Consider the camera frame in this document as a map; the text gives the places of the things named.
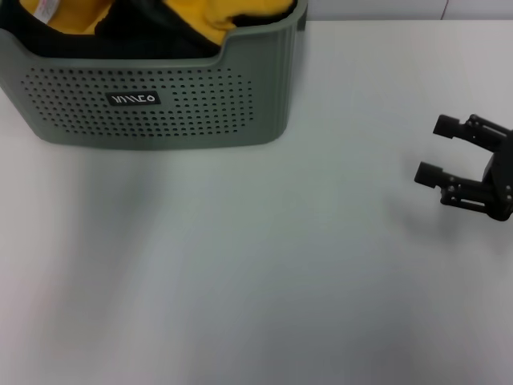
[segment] basket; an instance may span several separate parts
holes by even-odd
[[[264,144],[285,130],[307,0],[230,32],[209,59],[42,58],[0,30],[0,86],[42,140],[164,150]]]

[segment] yellow garment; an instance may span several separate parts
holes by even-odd
[[[34,14],[39,0],[21,0]],[[235,25],[238,15],[272,16],[285,12],[293,0],[164,0],[188,25],[205,38],[221,45]],[[59,8],[48,26],[65,34],[94,34],[113,0],[60,0]]]
[[[235,28],[235,16],[272,16],[285,12],[293,0],[164,0],[192,28],[221,45]]]
[[[20,0],[23,8],[34,14],[39,0]],[[64,34],[95,34],[111,8],[113,0],[60,0],[59,8],[48,26]]]

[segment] black cloth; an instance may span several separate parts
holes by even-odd
[[[185,34],[153,25],[133,8],[130,0],[116,0],[99,23],[99,36],[63,34],[40,22],[18,0],[0,3],[0,28],[13,34],[27,50],[47,58],[67,59],[198,59],[217,54],[219,47],[206,38],[204,44]],[[130,14],[129,23],[126,17]],[[134,33],[111,34],[124,26]]]
[[[236,26],[278,22],[297,0],[272,17],[237,16]],[[199,59],[217,55],[220,47],[191,28],[162,0],[115,0],[95,35],[63,34],[40,22],[19,0],[0,1],[0,29],[13,34],[35,55],[67,59]]]
[[[249,16],[246,14],[241,14],[233,18],[233,24],[238,27],[242,26],[267,26],[268,24],[273,24],[274,22],[280,22],[284,18],[287,18],[294,12],[297,6],[297,0],[294,0],[292,5],[283,13],[275,14],[273,16]]]

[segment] white table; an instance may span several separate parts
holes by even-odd
[[[0,95],[0,383],[510,385],[513,222],[439,203],[421,160],[513,128],[512,22],[311,22],[260,147],[37,139]]]

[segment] wall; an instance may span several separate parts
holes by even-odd
[[[446,0],[309,0],[315,20],[440,19]]]
[[[450,0],[444,19],[511,19],[512,0]]]
[[[309,0],[313,20],[511,19],[512,0]]]

